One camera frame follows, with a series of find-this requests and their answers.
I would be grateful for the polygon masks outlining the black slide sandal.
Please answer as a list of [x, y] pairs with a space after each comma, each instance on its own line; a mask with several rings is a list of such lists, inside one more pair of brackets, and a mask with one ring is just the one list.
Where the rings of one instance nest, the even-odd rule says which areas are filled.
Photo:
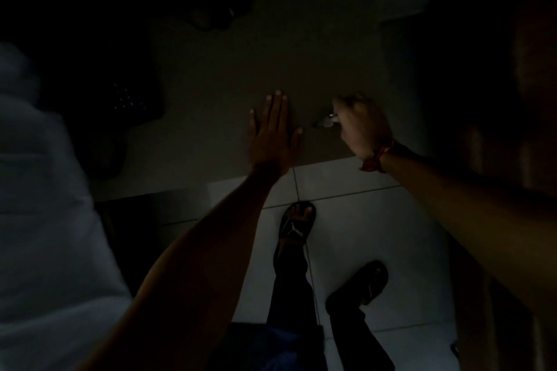
[[280, 222], [274, 264], [285, 247], [306, 245], [316, 217], [317, 209], [309, 201], [298, 201], [287, 208]]
[[368, 262], [327, 298], [326, 311], [333, 314], [369, 305], [383, 292], [388, 279], [388, 270], [383, 262]]

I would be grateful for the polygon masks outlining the person's right forearm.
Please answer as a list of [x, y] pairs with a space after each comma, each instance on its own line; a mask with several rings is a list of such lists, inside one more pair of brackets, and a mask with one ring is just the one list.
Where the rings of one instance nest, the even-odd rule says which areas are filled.
[[557, 334], [557, 199], [451, 172], [400, 147], [377, 161]]

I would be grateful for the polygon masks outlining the white bedding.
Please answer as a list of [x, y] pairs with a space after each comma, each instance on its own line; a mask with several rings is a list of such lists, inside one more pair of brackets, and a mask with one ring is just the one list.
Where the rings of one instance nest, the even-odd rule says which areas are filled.
[[0, 43], [0, 371], [68, 371], [132, 297], [62, 117], [41, 80]]

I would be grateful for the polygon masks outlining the black perforated box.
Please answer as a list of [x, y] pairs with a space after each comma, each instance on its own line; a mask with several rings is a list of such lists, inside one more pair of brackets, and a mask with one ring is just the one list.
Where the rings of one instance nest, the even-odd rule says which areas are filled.
[[39, 72], [45, 103], [70, 128], [114, 131], [163, 116], [161, 86], [149, 61], [57, 61], [40, 64]]

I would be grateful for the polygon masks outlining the brown wooden door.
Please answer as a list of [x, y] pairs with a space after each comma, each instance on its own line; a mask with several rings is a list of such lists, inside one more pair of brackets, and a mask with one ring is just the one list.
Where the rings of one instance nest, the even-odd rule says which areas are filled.
[[[481, 21], [472, 54], [482, 86], [453, 137], [460, 165], [557, 201], [557, 0], [516, 0]], [[557, 331], [452, 236], [449, 264], [461, 371], [557, 371]]]

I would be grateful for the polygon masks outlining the person's black trousers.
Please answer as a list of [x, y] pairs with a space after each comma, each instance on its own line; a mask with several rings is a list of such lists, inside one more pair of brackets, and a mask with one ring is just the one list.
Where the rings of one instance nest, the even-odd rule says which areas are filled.
[[[303, 247], [285, 247], [274, 268], [266, 323], [231, 324], [206, 371], [328, 371]], [[361, 307], [328, 315], [344, 371], [395, 371]]]

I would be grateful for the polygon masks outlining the person's left forearm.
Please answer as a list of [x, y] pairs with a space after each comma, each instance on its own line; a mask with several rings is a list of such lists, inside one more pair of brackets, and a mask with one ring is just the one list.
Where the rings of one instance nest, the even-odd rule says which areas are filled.
[[203, 371], [239, 301], [277, 164], [247, 178], [150, 269], [108, 338], [78, 371]]

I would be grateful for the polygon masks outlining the grey cabinet door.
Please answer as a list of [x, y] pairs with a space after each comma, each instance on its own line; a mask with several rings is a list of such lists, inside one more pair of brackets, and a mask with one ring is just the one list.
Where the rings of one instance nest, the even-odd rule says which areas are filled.
[[151, 27], [164, 98], [161, 119], [132, 128], [120, 174], [92, 183], [96, 201], [177, 190], [244, 176], [248, 112], [266, 96], [290, 99], [303, 128], [297, 164], [351, 156], [337, 128], [314, 128], [336, 95], [362, 92], [383, 109], [396, 139], [428, 149], [415, 90], [388, 71], [375, 0], [257, 0], [225, 31], [176, 19]]

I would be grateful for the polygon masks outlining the person's left hand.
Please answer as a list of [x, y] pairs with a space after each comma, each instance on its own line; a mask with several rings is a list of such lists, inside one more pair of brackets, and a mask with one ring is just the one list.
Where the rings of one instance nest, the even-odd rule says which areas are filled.
[[290, 151], [290, 136], [296, 129], [290, 117], [290, 99], [282, 91], [280, 122], [270, 124], [270, 108], [274, 94], [266, 96], [258, 121], [258, 135], [249, 137], [248, 157], [253, 172], [265, 171], [275, 179], [293, 167], [299, 152]]

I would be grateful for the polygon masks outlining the person's right hand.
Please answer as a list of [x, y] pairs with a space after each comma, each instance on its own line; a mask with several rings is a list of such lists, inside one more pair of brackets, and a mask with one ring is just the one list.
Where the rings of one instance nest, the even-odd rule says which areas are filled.
[[341, 127], [341, 138], [360, 159], [372, 156], [372, 151], [389, 144], [393, 140], [392, 129], [380, 107], [370, 98], [364, 97], [364, 107], [357, 123]]

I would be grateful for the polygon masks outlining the red wristband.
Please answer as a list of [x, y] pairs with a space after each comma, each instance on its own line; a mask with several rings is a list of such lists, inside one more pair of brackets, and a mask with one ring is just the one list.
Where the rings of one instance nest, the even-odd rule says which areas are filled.
[[381, 165], [381, 158], [384, 154], [393, 150], [395, 148], [395, 146], [396, 146], [396, 141], [393, 139], [393, 140], [390, 141], [389, 144], [381, 146], [377, 150], [373, 150], [372, 151], [372, 156], [369, 157], [369, 158], [366, 158], [363, 161], [359, 170], [362, 171], [362, 172], [378, 172], [378, 173], [385, 174], [386, 171], [384, 171], [384, 169]]

